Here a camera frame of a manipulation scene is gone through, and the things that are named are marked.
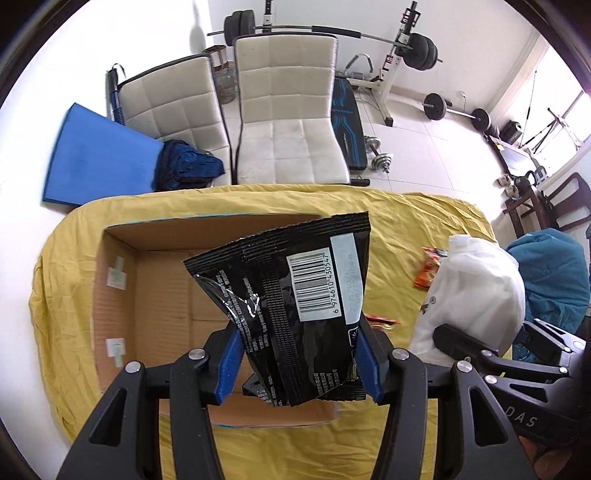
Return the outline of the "white plastic bag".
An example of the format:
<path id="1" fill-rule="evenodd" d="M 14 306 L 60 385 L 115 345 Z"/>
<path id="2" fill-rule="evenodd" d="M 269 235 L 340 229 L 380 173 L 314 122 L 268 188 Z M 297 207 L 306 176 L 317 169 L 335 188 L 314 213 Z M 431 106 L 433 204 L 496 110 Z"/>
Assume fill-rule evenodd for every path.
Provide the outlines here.
<path id="1" fill-rule="evenodd" d="M 452 365 L 452 357 L 433 340 L 437 327 L 450 324 L 505 355 L 524 319 L 525 286 L 517 260 L 494 242 L 453 235 L 421 306 L 410 351 L 426 363 Z"/>

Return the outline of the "orange panda snack bag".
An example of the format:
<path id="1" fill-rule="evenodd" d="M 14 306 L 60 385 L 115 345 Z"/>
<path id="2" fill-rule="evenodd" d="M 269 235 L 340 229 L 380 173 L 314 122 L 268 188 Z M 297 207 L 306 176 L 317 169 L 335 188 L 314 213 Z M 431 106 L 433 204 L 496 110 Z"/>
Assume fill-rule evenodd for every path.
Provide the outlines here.
<path id="1" fill-rule="evenodd" d="M 414 286 L 422 290 L 428 290 L 440 269 L 442 261 L 448 257 L 449 253 L 445 249 L 424 247 L 423 254 L 423 263 L 414 279 Z"/>

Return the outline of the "black snack bag with barcode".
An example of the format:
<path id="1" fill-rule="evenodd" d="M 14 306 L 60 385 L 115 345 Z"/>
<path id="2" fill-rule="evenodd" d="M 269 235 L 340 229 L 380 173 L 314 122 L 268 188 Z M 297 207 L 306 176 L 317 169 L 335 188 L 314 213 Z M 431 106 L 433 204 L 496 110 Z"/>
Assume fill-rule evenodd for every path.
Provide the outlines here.
<path id="1" fill-rule="evenodd" d="M 252 366 L 246 395 L 273 406 L 361 401 L 356 335 L 370 216 L 325 217 L 239 238 L 184 260 L 235 325 Z"/>

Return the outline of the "red floral snack bag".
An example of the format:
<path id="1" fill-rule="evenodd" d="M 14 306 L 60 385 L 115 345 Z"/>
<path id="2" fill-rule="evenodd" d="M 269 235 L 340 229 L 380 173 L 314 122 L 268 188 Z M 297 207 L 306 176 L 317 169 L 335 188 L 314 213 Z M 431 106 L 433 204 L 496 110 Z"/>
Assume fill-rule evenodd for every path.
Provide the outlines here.
<path id="1" fill-rule="evenodd" d="M 382 331 L 384 333 L 388 333 L 393 330 L 397 325 L 400 325 L 401 322 L 394 319 L 389 319 L 386 317 L 366 314 L 366 320 L 368 321 L 370 328 L 378 331 Z"/>

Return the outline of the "yellow tablecloth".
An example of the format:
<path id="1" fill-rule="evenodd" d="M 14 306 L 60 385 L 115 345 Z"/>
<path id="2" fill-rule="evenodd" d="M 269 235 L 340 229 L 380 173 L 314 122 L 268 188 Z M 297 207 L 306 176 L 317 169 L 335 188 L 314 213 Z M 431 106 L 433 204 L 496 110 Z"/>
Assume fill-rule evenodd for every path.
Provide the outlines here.
<path id="1" fill-rule="evenodd" d="M 444 247 L 454 234 L 494 237 L 484 214 L 467 202 L 349 186 L 242 185 L 112 197 L 67 215 L 40 252 L 29 300 L 42 382 L 60 431 L 73 439 L 100 397 L 91 357 L 91 296 L 105 228 L 197 215 L 360 211 L 372 222 L 365 306 L 396 320 L 391 338 L 407 346 L 425 297 L 413 287 L 423 248 Z M 385 408 L 352 402 L 325 425 L 218 428 L 214 436 L 230 479 L 366 479 L 385 419 Z"/>

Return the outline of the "teal blanket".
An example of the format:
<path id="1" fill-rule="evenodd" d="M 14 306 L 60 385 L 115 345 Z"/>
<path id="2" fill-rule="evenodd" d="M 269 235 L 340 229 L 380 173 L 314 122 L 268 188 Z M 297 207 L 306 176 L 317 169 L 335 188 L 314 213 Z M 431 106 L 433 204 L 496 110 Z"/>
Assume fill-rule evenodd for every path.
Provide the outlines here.
<path id="1" fill-rule="evenodd" d="M 506 247 L 525 286 L 525 319 L 543 320 L 571 334 L 584 320 L 590 300 L 583 247 L 553 228 L 528 233 Z"/>

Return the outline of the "cardboard box with blue print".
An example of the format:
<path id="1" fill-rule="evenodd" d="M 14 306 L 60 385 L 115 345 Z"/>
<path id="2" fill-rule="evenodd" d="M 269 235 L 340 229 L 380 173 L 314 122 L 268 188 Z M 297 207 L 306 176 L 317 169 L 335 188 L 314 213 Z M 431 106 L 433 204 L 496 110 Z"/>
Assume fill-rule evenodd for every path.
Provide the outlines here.
<path id="1" fill-rule="evenodd" d="M 102 390 L 125 364 L 171 363 L 204 346 L 228 318 L 187 273 L 198 253 L 260 231 L 311 220 L 310 214 L 221 215 L 115 225 L 96 256 L 92 332 Z"/>

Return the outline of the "dark wooden chair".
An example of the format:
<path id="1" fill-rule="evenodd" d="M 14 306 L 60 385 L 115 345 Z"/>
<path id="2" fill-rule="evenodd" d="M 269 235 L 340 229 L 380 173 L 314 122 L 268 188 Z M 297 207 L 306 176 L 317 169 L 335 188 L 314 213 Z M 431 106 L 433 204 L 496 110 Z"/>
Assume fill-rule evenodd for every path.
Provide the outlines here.
<path id="1" fill-rule="evenodd" d="M 575 172 L 555 190 L 545 194 L 527 177 L 516 177 L 514 186 L 518 196 L 510 197 L 505 204 L 517 237 L 525 234 L 522 220 L 534 214 L 540 228 L 554 228 L 566 232 L 590 223 L 590 186 Z"/>

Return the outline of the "chrome dumbbell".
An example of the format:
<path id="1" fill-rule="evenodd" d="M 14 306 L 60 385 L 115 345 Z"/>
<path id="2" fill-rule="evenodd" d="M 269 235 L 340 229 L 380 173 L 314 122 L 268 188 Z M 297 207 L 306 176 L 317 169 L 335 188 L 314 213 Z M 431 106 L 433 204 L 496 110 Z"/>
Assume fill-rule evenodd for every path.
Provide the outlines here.
<path id="1" fill-rule="evenodd" d="M 365 148 L 370 169 L 373 171 L 389 173 L 392 164 L 392 156 L 381 151 L 382 143 L 380 139 L 375 136 L 365 136 L 363 137 L 363 140 L 365 140 Z"/>

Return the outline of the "barbell on floor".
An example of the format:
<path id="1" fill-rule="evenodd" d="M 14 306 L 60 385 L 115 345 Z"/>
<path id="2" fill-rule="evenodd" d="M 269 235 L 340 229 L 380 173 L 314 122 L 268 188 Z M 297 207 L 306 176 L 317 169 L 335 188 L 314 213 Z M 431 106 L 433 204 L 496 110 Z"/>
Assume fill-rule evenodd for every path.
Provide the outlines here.
<path id="1" fill-rule="evenodd" d="M 451 113 L 470 119 L 475 130 L 481 133 L 491 126 L 491 117 L 485 109 L 476 108 L 470 113 L 453 109 L 448 106 L 447 101 L 438 93 L 428 94 L 422 105 L 426 117 L 433 121 L 442 120 L 448 113 Z"/>

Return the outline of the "black blue exercise bench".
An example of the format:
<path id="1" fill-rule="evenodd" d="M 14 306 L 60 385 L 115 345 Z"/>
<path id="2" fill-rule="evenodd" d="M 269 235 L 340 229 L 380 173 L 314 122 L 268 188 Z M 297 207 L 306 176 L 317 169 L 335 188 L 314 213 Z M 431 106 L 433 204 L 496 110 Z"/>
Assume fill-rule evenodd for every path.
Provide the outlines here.
<path id="1" fill-rule="evenodd" d="M 365 137 L 353 87 L 345 77 L 335 76 L 332 89 L 332 128 L 349 168 L 351 184 L 369 187 L 370 179 L 361 174 L 368 168 Z"/>

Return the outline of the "dark blue cloth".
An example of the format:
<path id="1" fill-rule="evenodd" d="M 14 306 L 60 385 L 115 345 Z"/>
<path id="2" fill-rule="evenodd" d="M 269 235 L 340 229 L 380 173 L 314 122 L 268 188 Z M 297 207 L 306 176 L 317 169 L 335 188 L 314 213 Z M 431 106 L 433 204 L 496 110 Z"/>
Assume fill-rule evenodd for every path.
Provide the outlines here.
<path id="1" fill-rule="evenodd" d="M 221 159 L 197 150 L 182 140 L 163 144 L 156 161 L 152 189 L 155 192 L 202 189 L 225 174 Z"/>

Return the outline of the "blue foam mat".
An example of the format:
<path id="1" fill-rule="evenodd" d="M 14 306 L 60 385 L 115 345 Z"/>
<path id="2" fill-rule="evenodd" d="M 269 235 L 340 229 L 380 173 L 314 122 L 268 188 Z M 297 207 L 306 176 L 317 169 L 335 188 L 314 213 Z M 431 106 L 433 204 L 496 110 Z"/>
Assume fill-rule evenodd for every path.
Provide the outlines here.
<path id="1" fill-rule="evenodd" d="M 57 135 L 42 200 L 77 207 L 150 193 L 162 147 L 162 142 L 75 103 Z"/>

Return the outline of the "white padded chair right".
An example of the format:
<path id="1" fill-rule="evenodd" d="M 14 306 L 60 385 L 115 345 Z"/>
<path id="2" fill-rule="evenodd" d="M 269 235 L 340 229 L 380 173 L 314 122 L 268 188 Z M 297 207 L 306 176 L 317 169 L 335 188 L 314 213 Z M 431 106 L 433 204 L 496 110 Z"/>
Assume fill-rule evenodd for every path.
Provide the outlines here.
<path id="1" fill-rule="evenodd" d="M 240 132 L 235 183 L 349 183 L 332 127 L 338 40 L 270 33 L 233 43 Z"/>

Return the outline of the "white padded chair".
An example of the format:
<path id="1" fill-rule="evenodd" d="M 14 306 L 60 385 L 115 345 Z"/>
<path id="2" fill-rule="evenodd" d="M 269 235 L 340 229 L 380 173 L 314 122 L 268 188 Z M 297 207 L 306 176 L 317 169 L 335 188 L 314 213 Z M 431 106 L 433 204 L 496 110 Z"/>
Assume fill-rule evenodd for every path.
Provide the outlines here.
<path id="1" fill-rule="evenodd" d="M 332 127 L 338 40 L 270 33 L 233 43 L 240 132 L 235 183 L 349 183 Z"/>
<path id="2" fill-rule="evenodd" d="M 117 89 L 126 127 L 213 154 L 221 159 L 224 174 L 212 184 L 232 183 L 232 148 L 209 55 L 164 63 L 121 82 Z"/>

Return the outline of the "white padded chair left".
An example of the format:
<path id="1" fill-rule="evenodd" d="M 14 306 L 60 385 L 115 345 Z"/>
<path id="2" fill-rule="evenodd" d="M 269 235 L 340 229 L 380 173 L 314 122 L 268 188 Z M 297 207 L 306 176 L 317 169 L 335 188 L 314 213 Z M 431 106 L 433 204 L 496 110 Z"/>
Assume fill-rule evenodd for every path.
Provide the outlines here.
<path id="1" fill-rule="evenodd" d="M 209 55 L 164 63 L 121 82 L 117 89 L 126 127 L 213 154 L 221 159 L 224 174 L 212 184 L 232 183 L 232 148 Z"/>

